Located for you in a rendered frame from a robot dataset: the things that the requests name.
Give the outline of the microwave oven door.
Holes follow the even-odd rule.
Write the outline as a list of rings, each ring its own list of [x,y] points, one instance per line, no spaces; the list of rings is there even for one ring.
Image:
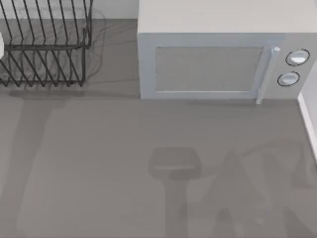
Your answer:
[[[270,33],[139,33],[141,98],[253,100],[284,38]]]

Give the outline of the pale microwave oven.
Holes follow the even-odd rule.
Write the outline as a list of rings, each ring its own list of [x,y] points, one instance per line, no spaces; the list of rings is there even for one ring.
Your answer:
[[[264,100],[295,100],[317,60],[317,0],[139,0],[139,33],[270,33],[284,40]],[[310,58],[289,66],[291,51]],[[300,80],[281,87],[280,75],[297,72]]]

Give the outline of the round microwave knob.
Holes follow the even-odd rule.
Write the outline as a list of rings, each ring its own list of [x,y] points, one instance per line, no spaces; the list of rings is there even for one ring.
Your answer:
[[[299,73],[293,71],[280,75],[277,79],[277,83],[281,87],[290,87],[295,85],[300,80],[300,78],[301,77]]]
[[[300,49],[297,51],[291,51],[286,56],[286,63],[289,66],[300,66],[303,65],[310,58],[310,52],[306,49]]]

